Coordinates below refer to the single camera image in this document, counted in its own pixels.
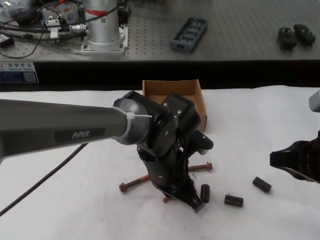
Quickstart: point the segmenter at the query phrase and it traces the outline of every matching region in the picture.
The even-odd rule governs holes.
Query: white tablecloth
[[[191,175],[210,202],[198,214],[180,201],[162,202],[150,182],[123,194],[147,173],[136,147],[114,140],[90,143],[46,183],[0,218],[0,240],[319,240],[320,185],[299,181],[269,166],[272,151],[312,140],[320,113],[309,109],[316,88],[271,86],[204,90],[206,134],[214,147],[190,165],[214,171]],[[125,91],[8,92],[1,99],[111,107]],[[5,159],[0,166],[3,209],[62,162],[77,146]],[[259,176],[270,194],[255,186]],[[244,198],[243,208],[224,204],[226,194]]]

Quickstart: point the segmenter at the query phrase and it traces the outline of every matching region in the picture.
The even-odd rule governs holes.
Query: label sticker
[[[85,9],[85,18],[87,20],[99,17],[101,15],[106,14],[107,11],[101,11],[101,10],[90,10],[90,9]],[[99,19],[92,20],[92,22],[97,23],[97,24],[107,24],[107,16],[103,16]]]
[[[0,62],[0,83],[38,84],[33,62]]]

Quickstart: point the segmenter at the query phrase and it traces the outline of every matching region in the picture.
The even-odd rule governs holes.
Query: rusty screw
[[[164,204],[166,204],[166,203],[169,202],[170,200],[171,200],[171,197],[167,197],[167,196],[165,196],[165,197],[162,199],[162,201],[163,201]]]
[[[212,170],[212,163],[210,162],[206,162],[206,165],[197,165],[197,166],[190,166],[189,167],[189,172],[194,172],[194,171],[198,171],[198,170],[207,170],[208,172],[210,172],[210,170]]]
[[[207,162],[206,165],[196,165],[196,166],[190,166],[189,167],[189,172],[194,172],[194,171],[199,171],[199,170],[207,170],[208,172],[210,170],[212,170],[212,163],[210,162]],[[121,183],[121,185],[119,185],[119,189],[120,189],[120,192],[122,193],[126,193],[127,190],[135,185],[138,185],[138,184],[141,184],[141,183],[144,183],[144,182],[147,182],[150,180],[150,177],[149,175],[145,175],[143,177],[140,177],[134,181],[131,181],[127,184],[125,183]]]
[[[150,180],[150,177],[149,175],[145,175],[143,177],[140,177],[134,181],[131,181],[127,184],[124,184],[123,182],[121,183],[121,185],[119,185],[119,189],[120,189],[120,192],[122,193],[126,193],[127,192],[127,189],[135,186],[135,185],[138,185],[138,184],[141,184],[141,183],[144,183],[146,181],[149,181]]]

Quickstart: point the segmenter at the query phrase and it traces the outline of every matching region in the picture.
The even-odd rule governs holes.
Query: robotic arm
[[[205,154],[213,142],[197,130],[200,117],[192,101],[171,94],[164,102],[134,91],[111,108],[0,100],[0,161],[102,139],[135,144],[152,184],[197,213],[204,203],[189,176],[188,158]]]
[[[320,113],[320,90],[309,98],[311,111]],[[270,166],[284,170],[295,179],[320,184],[320,131],[311,141],[296,141],[270,154]]]

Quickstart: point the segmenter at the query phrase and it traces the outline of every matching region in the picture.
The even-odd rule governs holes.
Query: metal base
[[[125,50],[128,49],[128,35],[129,30],[127,27],[124,27],[124,29],[119,28],[120,33],[124,34],[124,40],[123,42],[115,43],[113,45],[106,44],[101,46],[98,46],[96,43],[90,43],[86,39],[83,40],[81,45],[81,54],[120,54],[123,55],[125,53]]]

